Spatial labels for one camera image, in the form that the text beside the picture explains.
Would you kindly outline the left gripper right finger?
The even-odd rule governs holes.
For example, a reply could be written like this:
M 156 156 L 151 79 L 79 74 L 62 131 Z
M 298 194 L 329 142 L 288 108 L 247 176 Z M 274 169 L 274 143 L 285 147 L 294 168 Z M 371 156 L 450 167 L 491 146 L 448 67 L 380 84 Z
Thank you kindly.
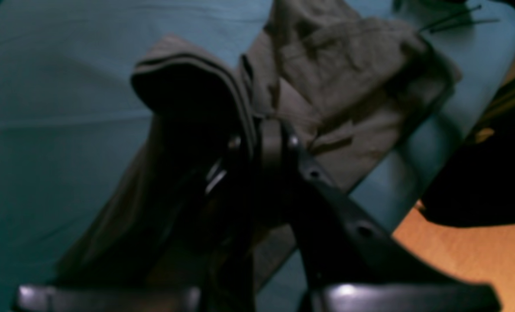
M 264 120 L 259 134 L 262 166 L 282 179 L 283 213 L 304 264 L 308 289 L 299 311 L 501 310 L 491 285 L 454 279 L 394 241 L 335 186 L 289 123 Z

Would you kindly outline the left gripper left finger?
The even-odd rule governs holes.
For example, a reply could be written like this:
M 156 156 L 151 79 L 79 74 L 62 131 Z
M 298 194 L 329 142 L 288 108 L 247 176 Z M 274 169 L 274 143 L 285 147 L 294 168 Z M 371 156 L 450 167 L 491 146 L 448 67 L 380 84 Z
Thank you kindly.
M 14 312 L 253 312 L 251 218 L 240 136 L 222 137 L 105 251 L 47 284 L 16 289 Z

